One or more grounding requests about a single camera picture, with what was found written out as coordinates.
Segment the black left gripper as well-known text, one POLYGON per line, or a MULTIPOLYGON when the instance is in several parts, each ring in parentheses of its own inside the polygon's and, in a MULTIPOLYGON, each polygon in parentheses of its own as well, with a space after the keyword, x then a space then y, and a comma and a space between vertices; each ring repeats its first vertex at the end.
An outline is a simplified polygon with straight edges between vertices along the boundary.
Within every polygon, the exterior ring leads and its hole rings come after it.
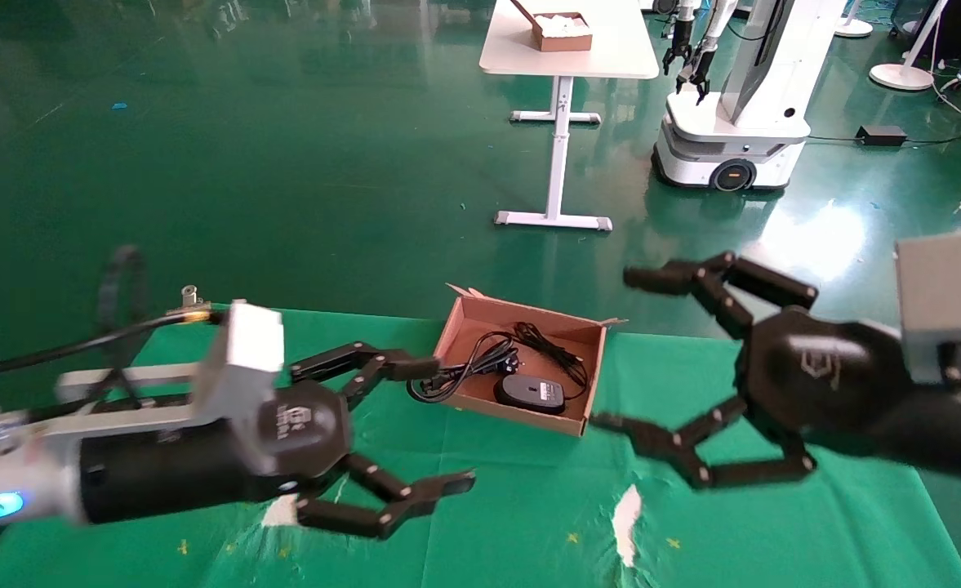
POLYGON ((86 439, 80 446, 85 522, 112 523, 263 502, 317 490, 334 476, 353 438, 350 411, 383 380, 438 375, 439 360, 353 342, 291 365, 294 385, 246 416, 171 432, 86 439), (354 372, 334 392, 317 382, 354 372))

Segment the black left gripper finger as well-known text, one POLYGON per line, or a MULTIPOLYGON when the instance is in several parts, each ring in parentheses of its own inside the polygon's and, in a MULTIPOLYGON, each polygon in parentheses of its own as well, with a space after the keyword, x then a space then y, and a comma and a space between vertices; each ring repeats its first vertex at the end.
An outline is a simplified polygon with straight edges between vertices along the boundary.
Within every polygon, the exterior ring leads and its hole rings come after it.
POLYGON ((301 497, 295 502, 297 523, 319 531, 382 541, 390 539, 409 519, 433 514, 440 499, 469 492, 476 484, 472 469, 404 483, 363 454, 346 455, 335 466, 335 472, 382 501, 382 509, 301 497))

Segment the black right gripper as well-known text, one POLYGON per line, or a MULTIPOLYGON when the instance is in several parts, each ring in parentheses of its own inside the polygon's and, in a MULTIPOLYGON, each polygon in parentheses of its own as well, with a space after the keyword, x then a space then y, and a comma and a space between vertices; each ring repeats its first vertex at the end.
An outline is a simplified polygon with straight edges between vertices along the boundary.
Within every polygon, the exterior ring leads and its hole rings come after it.
POLYGON ((736 365, 741 397, 677 430, 617 413, 590 417, 593 427, 623 434, 638 457, 673 466, 690 488, 797 483, 817 468, 804 443, 961 477, 961 384, 914 380, 897 332, 812 317, 805 311, 815 305, 816 287, 734 251, 703 261, 674 258, 659 268, 627 265, 623 283, 696 298, 733 340, 745 340, 736 365), (789 309, 755 323, 729 286, 789 309), (777 444, 781 457, 704 461, 697 447, 744 417, 777 444))

